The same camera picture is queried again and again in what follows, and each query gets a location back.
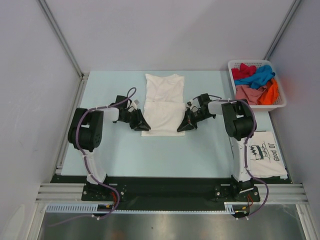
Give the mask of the white robot print t-shirt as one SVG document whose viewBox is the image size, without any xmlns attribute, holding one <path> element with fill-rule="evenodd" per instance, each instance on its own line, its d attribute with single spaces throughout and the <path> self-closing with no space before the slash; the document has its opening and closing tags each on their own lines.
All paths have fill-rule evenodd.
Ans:
<svg viewBox="0 0 320 240">
<path fill-rule="evenodd" d="M 156 76 L 145 74 L 146 99 L 143 117 L 150 130 L 142 131 L 142 137 L 183 137 L 185 132 L 177 129 L 183 121 L 185 77 L 173 74 Z"/>
</svg>

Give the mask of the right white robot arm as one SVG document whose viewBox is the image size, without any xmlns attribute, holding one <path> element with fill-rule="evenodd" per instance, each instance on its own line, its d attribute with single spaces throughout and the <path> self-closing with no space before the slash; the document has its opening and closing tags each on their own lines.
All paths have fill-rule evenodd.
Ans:
<svg viewBox="0 0 320 240">
<path fill-rule="evenodd" d="M 204 93 L 186 104 L 186 110 L 177 132 L 198 128 L 198 123 L 217 115 L 223 117 L 225 131 L 230 139 L 233 153 L 231 178 L 237 183 L 230 188 L 231 196 L 242 201 L 249 194 L 248 184 L 254 177 L 250 172 L 249 139 L 257 129 L 255 114 L 248 101 L 242 99 L 223 99 Z"/>
</svg>

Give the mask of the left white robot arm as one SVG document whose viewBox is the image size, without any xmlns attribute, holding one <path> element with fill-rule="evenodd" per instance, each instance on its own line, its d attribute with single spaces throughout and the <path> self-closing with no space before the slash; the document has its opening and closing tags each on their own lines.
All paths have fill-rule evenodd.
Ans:
<svg viewBox="0 0 320 240">
<path fill-rule="evenodd" d="M 100 200 L 107 199 L 111 193 L 111 188 L 104 184 L 107 173 L 94 160 L 94 150 L 102 142 L 104 118 L 113 123 L 127 123 L 134 131 L 151 130 L 150 125 L 143 117 L 142 111 L 128 96 L 117 95 L 115 102 L 111 103 L 110 106 L 92 109 L 76 108 L 67 139 L 76 150 L 81 152 L 87 171 L 86 181 L 95 185 L 93 194 Z"/>
</svg>

